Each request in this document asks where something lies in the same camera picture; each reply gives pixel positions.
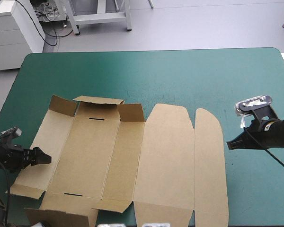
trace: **white drawer unit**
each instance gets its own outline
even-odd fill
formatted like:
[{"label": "white drawer unit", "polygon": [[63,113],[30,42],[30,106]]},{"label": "white drawer unit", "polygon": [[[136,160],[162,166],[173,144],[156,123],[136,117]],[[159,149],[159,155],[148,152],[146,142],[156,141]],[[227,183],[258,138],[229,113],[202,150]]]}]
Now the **white drawer unit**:
[{"label": "white drawer unit", "polygon": [[[29,0],[19,0],[34,20],[42,37],[43,29]],[[44,40],[22,6],[14,0],[0,1],[0,70],[20,68],[30,53],[42,53]]]}]

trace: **black cable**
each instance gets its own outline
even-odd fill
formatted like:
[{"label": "black cable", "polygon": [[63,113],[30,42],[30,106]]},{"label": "black cable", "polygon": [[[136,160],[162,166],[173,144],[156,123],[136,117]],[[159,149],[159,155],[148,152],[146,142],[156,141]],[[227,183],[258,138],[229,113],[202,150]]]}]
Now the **black cable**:
[{"label": "black cable", "polygon": [[[45,31],[44,31],[44,33],[47,34],[47,35],[49,35],[49,36],[55,37],[54,35],[48,34],[48,33],[45,32]],[[69,36],[71,33],[72,33],[72,30],[71,30],[68,34],[66,34],[66,35],[59,35],[59,36],[57,36],[57,37],[58,37],[58,38],[67,37],[67,36]]]},{"label": "black cable", "polygon": [[284,167],[284,163],[281,162],[276,156],[273,155],[268,149],[266,149],[262,144],[260,144],[251,134],[250,132],[244,127],[244,131],[251,137],[256,144],[258,144],[264,151],[266,151],[275,161],[277,161],[281,166]]},{"label": "black cable", "polygon": [[8,176],[8,172],[7,172],[6,168],[4,167],[4,165],[3,165],[1,162],[0,162],[0,166],[1,166],[1,168],[4,170],[5,179],[6,179],[6,184],[7,184],[7,188],[8,188],[8,200],[7,200],[7,204],[6,204],[4,225],[5,225],[5,227],[9,227],[9,226],[8,226],[9,202],[10,202],[9,176]]},{"label": "black cable", "polygon": [[58,37],[56,37],[56,43],[55,43],[55,44],[50,44],[50,43],[48,43],[48,42],[42,37],[42,35],[41,35],[41,33],[39,32],[39,30],[38,30],[38,28],[37,28],[37,26],[36,26],[34,20],[33,20],[32,17],[30,16],[28,10],[24,7],[24,5],[22,5],[21,2],[19,2],[18,0],[15,0],[15,1],[18,2],[18,3],[22,6],[22,8],[26,11],[26,13],[29,15],[30,19],[31,19],[32,22],[34,23],[34,26],[35,26],[37,32],[39,33],[40,37],[44,40],[44,42],[47,43],[47,44],[50,45],[50,46],[56,46],[56,45],[58,44]]}]

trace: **green tabletop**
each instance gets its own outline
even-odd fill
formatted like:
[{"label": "green tabletop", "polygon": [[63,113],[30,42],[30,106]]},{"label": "green tabletop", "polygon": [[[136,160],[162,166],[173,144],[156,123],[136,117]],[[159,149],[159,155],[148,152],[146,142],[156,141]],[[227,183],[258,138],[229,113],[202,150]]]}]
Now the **green tabletop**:
[{"label": "green tabletop", "polygon": [[[20,127],[23,134],[15,142],[29,147],[52,94],[139,102],[145,117],[156,103],[182,105],[193,124],[202,107],[219,119],[228,141],[242,132],[234,113],[242,99],[270,95],[284,119],[284,61],[274,48],[30,54],[0,113],[0,131]],[[284,149],[271,150],[284,161]],[[229,151],[226,144],[225,160],[229,224],[284,225],[284,169],[264,151]],[[13,182],[17,174],[9,176]],[[0,170],[4,201],[5,190]],[[41,199],[11,198],[9,222],[28,224],[23,208],[38,208]],[[133,205],[123,214],[100,211],[98,223],[103,222],[135,225]]]}]

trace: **cardboard flap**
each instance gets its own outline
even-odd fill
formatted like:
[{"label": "cardboard flap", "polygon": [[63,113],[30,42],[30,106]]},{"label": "cardboard flap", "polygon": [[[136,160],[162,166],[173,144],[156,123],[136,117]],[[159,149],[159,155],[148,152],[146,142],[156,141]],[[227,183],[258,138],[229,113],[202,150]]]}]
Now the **cardboard flap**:
[{"label": "cardboard flap", "polygon": [[[193,211],[194,128],[186,108],[158,104],[146,121],[134,206],[136,202]],[[162,217],[159,210],[154,214]],[[136,218],[139,219],[140,215],[146,216],[141,211]],[[181,216],[174,218],[183,223]],[[187,224],[175,226],[187,227]]]},{"label": "cardboard flap", "polygon": [[89,227],[88,217],[57,210],[24,209],[31,225],[40,221],[48,222],[51,227]]},{"label": "cardboard flap", "polygon": [[68,116],[74,116],[77,109],[77,103],[53,95],[49,104],[49,109]]},{"label": "cardboard flap", "polygon": [[154,106],[146,122],[173,128],[192,127],[185,107],[160,103]]},{"label": "cardboard flap", "polygon": [[21,170],[11,187],[11,193],[39,199],[46,191],[58,165],[63,146],[74,117],[48,110],[31,147],[40,147],[52,157],[46,165],[28,166]]},{"label": "cardboard flap", "polygon": [[74,101],[94,103],[94,104],[122,104],[124,100],[115,98],[101,98],[101,97],[89,97],[79,96],[73,99]]},{"label": "cardboard flap", "polygon": [[228,215],[222,129],[214,115],[205,109],[197,109],[195,118],[195,221],[198,227],[226,227],[228,221],[226,222],[225,217]]},{"label": "cardboard flap", "polygon": [[117,105],[122,122],[143,122],[144,113],[140,103]]},{"label": "cardboard flap", "polygon": [[137,227],[145,223],[170,223],[171,227],[187,227],[193,214],[190,209],[181,209],[142,202],[133,202]]},{"label": "cardboard flap", "polygon": [[96,223],[98,210],[92,208],[100,200],[84,196],[56,194],[46,192],[42,200],[41,210],[60,210],[89,218],[91,224]]},{"label": "cardboard flap", "polygon": [[27,187],[24,185],[13,184],[10,187],[10,193],[13,195],[21,195],[38,200],[45,191],[38,188]]},{"label": "cardboard flap", "polygon": [[98,210],[108,210],[123,213],[131,203],[132,201],[102,199],[95,205],[94,208]]}]

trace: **cardboard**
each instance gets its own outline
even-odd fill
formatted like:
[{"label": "cardboard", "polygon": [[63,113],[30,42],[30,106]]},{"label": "cardboard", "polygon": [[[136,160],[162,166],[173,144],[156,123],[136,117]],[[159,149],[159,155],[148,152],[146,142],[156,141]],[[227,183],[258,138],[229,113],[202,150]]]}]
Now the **cardboard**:
[{"label": "cardboard", "polygon": [[156,104],[145,123],[134,192],[137,226],[187,227],[194,209],[194,128],[186,108]]},{"label": "cardboard", "polygon": [[[46,192],[39,210],[26,209],[31,224],[93,227],[98,210],[123,212],[134,201],[139,227],[151,222],[187,227],[194,178],[202,178],[194,174],[195,135],[186,108],[157,104],[145,121],[141,104],[88,96],[74,101],[52,97],[32,145],[51,155],[52,163],[22,170],[11,187],[12,194],[35,199]],[[226,189],[223,177],[217,191]],[[225,210],[225,197],[215,202],[224,206],[199,205],[199,223],[207,225],[201,218],[206,212],[225,217],[216,212]]]},{"label": "cardboard", "polygon": [[195,225],[227,227],[229,219],[223,133],[205,109],[195,118]]}]

